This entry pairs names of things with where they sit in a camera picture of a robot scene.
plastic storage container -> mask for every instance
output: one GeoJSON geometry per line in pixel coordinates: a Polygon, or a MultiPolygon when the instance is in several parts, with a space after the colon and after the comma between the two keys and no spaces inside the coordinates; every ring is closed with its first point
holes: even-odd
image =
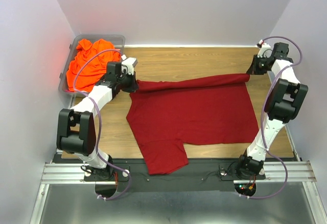
{"type": "Polygon", "coordinates": [[[69,68],[69,64],[72,60],[75,59],[75,56],[77,55],[76,47],[78,45],[78,42],[82,39],[88,39],[92,43],[98,41],[99,39],[104,39],[106,41],[110,41],[116,49],[119,49],[120,52],[124,53],[124,45],[125,45],[125,37],[122,35],[106,35],[106,34],[82,34],[77,36],[73,43],[69,46],[71,49],[68,59],[65,65],[65,68],[63,72],[60,74],[60,83],[59,83],[59,91],[68,93],[68,94],[76,94],[76,92],[71,92],[68,90],[68,84],[67,84],[67,77],[66,73],[69,68]]]}

wooden table surface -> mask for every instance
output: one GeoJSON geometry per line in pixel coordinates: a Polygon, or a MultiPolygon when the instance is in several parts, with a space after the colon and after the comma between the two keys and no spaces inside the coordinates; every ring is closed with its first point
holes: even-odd
{"type": "MultiPolygon", "coordinates": [[[[128,57],[136,57],[136,78],[143,81],[182,81],[227,73],[245,73],[257,48],[126,48],[128,57]]],[[[260,112],[268,92],[268,76],[251,76],[246,83],[255,115],[260,112]]],[[[126,115],[131,105],[129,94],[120,92],[102,110],[100,148],[113,158],[142,158],[126,115]]],[[[190,145],[184,144],[188,158],[238,158],[249,143],[190,145]]],[[[292,157],[293,152],[285,129],[276,137],[271,152],[292,157]]],[[[63,158],[74,156],[63,153],[63,158]]]]}

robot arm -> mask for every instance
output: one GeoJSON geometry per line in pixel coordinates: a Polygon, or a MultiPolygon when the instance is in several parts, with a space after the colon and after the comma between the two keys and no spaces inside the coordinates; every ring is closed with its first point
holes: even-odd
{"type": "MultiPolygon", "coordinates": [[[[291,66],[293,60],[287,57],[288,45],[276,43],[270,57],[264,57],[264,52],[270,49],[266,43],[261,45],[258,55],[254,55],[248,74],[264,74],[272,71],[276,76],[286,66],[291,66]]],[[[273,143],[279,131],[296,118],[304,98],[308,92],[307,85],[301,84],[296,78],[292,67],[283,71],[273,87],[264,107],[263,127],[259,129],[253,143],[240,156],[237,165],[239,176],[258,175],[263,168],[266,152],[273,143]]]]}
{"type": "Polygon", "coordinates": [[[120,90],[126,92],[137,90],[134,72],[136,64],[136,58],[128,58],[122,62],[108,62],[106,74],[96,83],[88,97],[71,109],[62,109],[59,112],[57,147],[60,150],[77,155],[92,168],[106,169],[108,167],[99,155],[109,162],[112,161],[111,157],[100,149],[98,149],[98,154],[95,150],[94,118],[97,111],[91,99],[101,110],[120,90]]]}

orange shirt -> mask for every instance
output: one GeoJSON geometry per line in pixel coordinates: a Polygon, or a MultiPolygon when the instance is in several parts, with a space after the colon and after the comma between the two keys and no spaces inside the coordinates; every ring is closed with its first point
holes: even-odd
{"type": "MultiPolygon", "coordinates": [[[[81,67],[97,53],[105,49],[114,49],[114,45],[104,39],[100,39],[94,44],[87,39],[82,39],[76,49],[78,51],[77,55],[71,61],[66,73],[69,91],[74,91],[74,79],[81,67]]],[[[107,62],[119,62],[120,59],[121,55],[118,52],[105,52],[94,58],[78,76],[76,88],[91,92],[95,83],[106,73],[107,62]]]]}

gray wall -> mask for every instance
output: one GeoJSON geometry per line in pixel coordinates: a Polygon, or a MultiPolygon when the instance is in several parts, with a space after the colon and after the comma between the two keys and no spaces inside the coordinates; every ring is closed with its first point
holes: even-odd
{"type": "MultiPolygon", "coordinates": [[[[303,51],[303,62],[295,68],[298,79],[309,93],[298,117],[290,123],[297,152],[310,160],[319,192],[327,206],[327,0],[291,0],[271,35],[293,39],[303,51]]],[[[294,48],[290,54],[298,57],[294,48]]]]}
{"type": "Polygon", "coordinates": [[[55,152],[59,74],[74,34],[56,0],[0,0],[0,222],[29,223],[55,152]]]}
{"type": "Polygon", "coordinates": [[[254,45],[289,0],[58,0],[76,35],[123,34],[127,44],[254,45]]]}

